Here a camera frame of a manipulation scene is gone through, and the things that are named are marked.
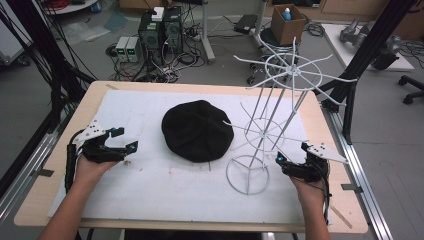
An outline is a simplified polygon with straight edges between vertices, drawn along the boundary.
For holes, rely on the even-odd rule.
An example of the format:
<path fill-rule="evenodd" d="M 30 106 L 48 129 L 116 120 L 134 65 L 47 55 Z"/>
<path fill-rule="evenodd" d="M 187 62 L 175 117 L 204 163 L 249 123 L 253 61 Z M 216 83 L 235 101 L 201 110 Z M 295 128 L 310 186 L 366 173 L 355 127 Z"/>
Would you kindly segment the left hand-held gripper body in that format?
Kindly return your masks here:
<path fill-rule="evenodd" d="M 79 151 L 96 163 L 120 162 L 127 156 L 125 147 L 108 147 L 106 140 L 112 138 L 97 120 L 92 120 L 85 129 L 78 131 L 71 139 L 79 144 Z"/>

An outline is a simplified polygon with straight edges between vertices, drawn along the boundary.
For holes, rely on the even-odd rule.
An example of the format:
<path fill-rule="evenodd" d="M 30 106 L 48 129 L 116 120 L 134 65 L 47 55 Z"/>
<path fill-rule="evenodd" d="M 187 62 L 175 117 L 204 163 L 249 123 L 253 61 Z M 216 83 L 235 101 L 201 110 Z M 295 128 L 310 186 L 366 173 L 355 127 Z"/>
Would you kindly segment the aluminium rail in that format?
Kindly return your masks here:
<path fill-rule="evenodd" d="M 32 171 L 42 165 L 52 153 L 73 112 L 63 111 L 57 121 L 49 112 L 23 150 L 0 179 L 0 226 L 7 220 L 23 193 L 36 178 Z"/>
<path fill-rule="evenodd" d="M 321 105 L 321 110 L 339 152 L 347 159 L 348 165 L 345 169 L 351 181 L 350 187 L 355 192 L 361 210 L 365 214 L 367 226 L 372 230 L 376 240 L 394 240 L 356 150 L 342 133 L 342 117 L 338 113 L 326 109 L 323 105 Z"/>

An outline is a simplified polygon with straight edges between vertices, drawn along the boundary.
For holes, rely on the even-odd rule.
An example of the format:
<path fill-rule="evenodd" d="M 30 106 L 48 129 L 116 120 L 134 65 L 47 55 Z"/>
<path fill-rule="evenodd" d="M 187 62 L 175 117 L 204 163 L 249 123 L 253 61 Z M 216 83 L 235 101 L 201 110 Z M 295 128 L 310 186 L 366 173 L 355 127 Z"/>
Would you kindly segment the black power adapter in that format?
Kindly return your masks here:
<path fill-rule="evenodd" d="M 242 34 L 248 34 L 255 26 L 257 16 L 255 14 L 243 15 L 234 26 L 234 31 Z"/>

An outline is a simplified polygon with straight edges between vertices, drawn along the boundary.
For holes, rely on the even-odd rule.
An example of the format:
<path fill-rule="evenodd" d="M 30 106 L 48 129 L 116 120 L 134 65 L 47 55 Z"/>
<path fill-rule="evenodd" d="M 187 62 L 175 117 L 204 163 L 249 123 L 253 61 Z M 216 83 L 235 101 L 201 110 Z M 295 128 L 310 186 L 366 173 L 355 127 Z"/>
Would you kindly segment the person's right hand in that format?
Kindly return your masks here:
<path fill-rule="evenodd" d="M 291 177 L 290 180 L 297 190 L 302 205 L 323 205 L 324 190 L 321 181 L 307 183 L 303 179 L 295 177 Z"/>

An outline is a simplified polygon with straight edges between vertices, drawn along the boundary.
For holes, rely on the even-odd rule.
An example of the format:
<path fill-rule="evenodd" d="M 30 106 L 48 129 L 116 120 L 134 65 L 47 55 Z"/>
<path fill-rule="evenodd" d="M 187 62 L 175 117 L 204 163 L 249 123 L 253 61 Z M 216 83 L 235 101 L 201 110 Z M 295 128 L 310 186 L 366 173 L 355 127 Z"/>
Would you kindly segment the white power supply unit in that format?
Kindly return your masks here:
<path fill-rule="evenodd" d="M 128 61 L 128 57 L 127 57 L 127 53 L 126 53 L 126 46 L 127 46 L 128 41 L 129 41 L 128 37 L 121 37 L 118 40 L 118 42 L 115 46 L 115 50 L 116 50 L 118 59 L 121 62 L 127 62 Z"/>
<path fill-rule="evenodd" d="M 141 58 L 141 48 L 138 37 L 130 37 L 127 45 L 126 52 L 129 62 L 138 62 Z"/>

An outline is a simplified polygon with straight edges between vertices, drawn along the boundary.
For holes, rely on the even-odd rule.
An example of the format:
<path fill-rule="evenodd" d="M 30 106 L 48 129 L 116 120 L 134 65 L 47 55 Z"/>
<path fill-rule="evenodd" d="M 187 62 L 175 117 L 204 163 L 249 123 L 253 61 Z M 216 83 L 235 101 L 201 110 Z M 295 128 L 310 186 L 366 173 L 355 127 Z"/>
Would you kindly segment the grey desk leg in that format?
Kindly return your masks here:
<path fill-rule="evenodd" d="M 207 63 L 213 64 L 216 60 L 215 54 L 213 52 L 212 46 L 208 38 L 208 0 L 202 1 L 202 34 L 201 42 L 206 54 Z"/>

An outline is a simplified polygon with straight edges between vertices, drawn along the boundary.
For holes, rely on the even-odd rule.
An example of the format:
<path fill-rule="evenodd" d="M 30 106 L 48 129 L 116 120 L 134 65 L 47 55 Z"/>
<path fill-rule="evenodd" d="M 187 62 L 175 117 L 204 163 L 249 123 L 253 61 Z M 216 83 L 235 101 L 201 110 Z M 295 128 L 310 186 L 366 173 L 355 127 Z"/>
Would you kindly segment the person's left hand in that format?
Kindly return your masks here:
<path fill-rule="evenodd" d="M 84 155 L 78 159 L 74 185 L 84 188 L 94 188 L 102 176 L 116 165 L 116 162 L 96 163 Z"/>

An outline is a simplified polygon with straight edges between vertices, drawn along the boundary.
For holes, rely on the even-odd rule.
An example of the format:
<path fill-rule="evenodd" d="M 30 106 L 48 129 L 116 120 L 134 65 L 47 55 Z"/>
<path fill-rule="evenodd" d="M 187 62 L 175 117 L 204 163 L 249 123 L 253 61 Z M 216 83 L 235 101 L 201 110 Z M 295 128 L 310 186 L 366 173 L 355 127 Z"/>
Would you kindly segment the white table mat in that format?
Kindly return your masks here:
<path fill-rule="evenodd" d="M 234 139 L 218 160 L 192 163 L 173 153 L 161 122 L 174 106 L 205 100 L 234 124 Z M 275 162 L 278 153 L 302 163 L 310 135 L 289 96 L 110 90 L 95 120 L 123 135 L 107 145 L 138 149 L 106 172 L 92 193 L 88 219 L 193 223 L 300 224 L 296 190 Z"/>

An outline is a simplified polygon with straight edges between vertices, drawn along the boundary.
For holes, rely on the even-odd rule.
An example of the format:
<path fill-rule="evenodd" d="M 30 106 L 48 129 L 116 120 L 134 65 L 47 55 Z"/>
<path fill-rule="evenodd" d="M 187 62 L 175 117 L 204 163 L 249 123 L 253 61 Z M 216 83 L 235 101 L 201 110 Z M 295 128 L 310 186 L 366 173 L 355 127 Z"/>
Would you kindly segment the white platform board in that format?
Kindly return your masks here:
<path fill-rule="evenodd" d="M 322 27 L 325 29 L 325 36 L 331 43 L 338 59 L 347 67 L 357 49 L 351 43 L 342 43 L 339 40 L 340 32 L 345 28 L 345 25 L 323 24 Z M 397 53 L 396 56 L 398 59 L 387 68 L 387 71 L 409 72 L 414 70 L 414 67 L 400 53 Z"/>

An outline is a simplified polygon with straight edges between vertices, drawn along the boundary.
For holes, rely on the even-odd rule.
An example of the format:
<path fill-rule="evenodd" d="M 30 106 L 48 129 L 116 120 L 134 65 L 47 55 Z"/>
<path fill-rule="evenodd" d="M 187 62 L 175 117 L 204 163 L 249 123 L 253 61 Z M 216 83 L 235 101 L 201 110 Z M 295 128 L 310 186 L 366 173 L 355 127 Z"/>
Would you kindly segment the white round table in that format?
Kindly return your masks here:
<path fill-rule="evenodd" d="M 41 4 L 43 10 L 49 14 L 67 14 L 83 9 L 99 11 L 99 0 L 45 0 Z"/>

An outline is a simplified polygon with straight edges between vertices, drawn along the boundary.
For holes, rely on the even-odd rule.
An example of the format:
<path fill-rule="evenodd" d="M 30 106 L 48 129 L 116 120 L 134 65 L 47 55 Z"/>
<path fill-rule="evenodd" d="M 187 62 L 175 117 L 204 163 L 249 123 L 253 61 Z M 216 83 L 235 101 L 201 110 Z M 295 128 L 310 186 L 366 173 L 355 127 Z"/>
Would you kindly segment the black beret hat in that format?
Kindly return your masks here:
<path fill-rule="evenodd" d="M 169 109 L 162 119 L 161 130 L 168 148 L 194 163 L 223 157 L 234 139 L 227 114 L 205 100 Z"/>

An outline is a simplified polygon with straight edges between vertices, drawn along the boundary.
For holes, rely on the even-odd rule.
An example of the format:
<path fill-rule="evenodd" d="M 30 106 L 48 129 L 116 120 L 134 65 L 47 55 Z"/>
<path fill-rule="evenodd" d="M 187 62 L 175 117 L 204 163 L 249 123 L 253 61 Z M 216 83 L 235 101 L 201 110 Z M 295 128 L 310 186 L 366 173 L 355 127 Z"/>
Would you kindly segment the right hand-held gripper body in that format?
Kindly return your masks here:
<path fill-rule="evenodd" d="M 289 176 L 303 179 L 305 182 L 317 182 L 327 179 L 330 172 L 330 161 L 347 164 L 348 160 L 336 150 L 324 143 L 310 145 L 304 163 L 289 161 L 282 166 L 282 172 Z"/>

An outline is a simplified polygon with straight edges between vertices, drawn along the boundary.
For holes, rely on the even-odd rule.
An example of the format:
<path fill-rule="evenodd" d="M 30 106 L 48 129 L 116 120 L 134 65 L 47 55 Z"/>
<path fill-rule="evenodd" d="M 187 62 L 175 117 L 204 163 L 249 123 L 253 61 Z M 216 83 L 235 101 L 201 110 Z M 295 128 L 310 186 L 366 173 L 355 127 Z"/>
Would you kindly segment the brown cardboard box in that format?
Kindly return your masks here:
<path fill-rule="evenodd" d="M 286 9 L 290 11 L 291 19 L 286 21 L 283 14 Z M 301 37 L 306 23 L 305 16 L 293 4 L 275 5 L 273 8 L 271 31 L 278 43 L 290 45 L 293 40 L 301 42 Z"/>

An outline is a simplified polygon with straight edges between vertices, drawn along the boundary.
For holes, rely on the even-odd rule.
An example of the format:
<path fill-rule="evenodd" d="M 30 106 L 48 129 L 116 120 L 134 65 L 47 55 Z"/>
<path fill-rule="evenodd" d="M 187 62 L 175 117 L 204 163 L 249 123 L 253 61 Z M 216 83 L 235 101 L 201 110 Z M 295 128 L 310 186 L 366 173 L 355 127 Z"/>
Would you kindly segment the white wire hat rack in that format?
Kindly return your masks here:
<path fill-rule="evenodd" d="M 250 88 L 258 91 L 255 99 L 246 99 L 232 115 L 231 126 L 239 136 L 232 150 L 235 156 L 226 168 L 230 186 L 245 195 L 264 192 L 271 183 L 270 161 L 282 152 L 289 161 L 304 163 L 302 142 L 310 142 L 298 112 L 308 94 L 317 90 L 327 77 L 318 60 L 298 57 L 288 65 L 272 48 L 269 50 L 283 65 L 265 61 L 267 77 Z"/>

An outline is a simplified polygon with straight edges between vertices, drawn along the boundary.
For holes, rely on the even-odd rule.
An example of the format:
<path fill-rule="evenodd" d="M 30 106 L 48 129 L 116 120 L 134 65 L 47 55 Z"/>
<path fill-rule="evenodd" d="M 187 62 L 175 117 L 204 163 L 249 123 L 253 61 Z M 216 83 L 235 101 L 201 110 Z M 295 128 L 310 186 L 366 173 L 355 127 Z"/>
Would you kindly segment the black wheeled stool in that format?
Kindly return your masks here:
<path fill-rule="evenodd" d="M 270 28 L 265 28 L 260 33 L 260 39 L 264 41 L 264 44 L 261 44 L 258 49 L 263 52 L 263 54 L 258 58 L 259 64 L 250 63 L 249 67 L 252 70 L 251 75 L 247 78 L 246 82 L 248 85 L 252 85 L 255 81 L 255 78 L 258 75 L 267 77 L 267 73 L 265 71 L 265 61 L 268 60 L 271 64 L 275 65 L 283 65 L 283 62 L 279 60 L 277 57 L 274 57 L 273 53 L 269 50 L 272 48 L 276 53 L 280 53 L 280 57 L 288 64 L 291 65 L 292 62 L 295 64 L 298 63 L 299 58 L 293 57 L 292 53 L 299 53 L 299 45 L 288 44 L 281 45 Z"/>

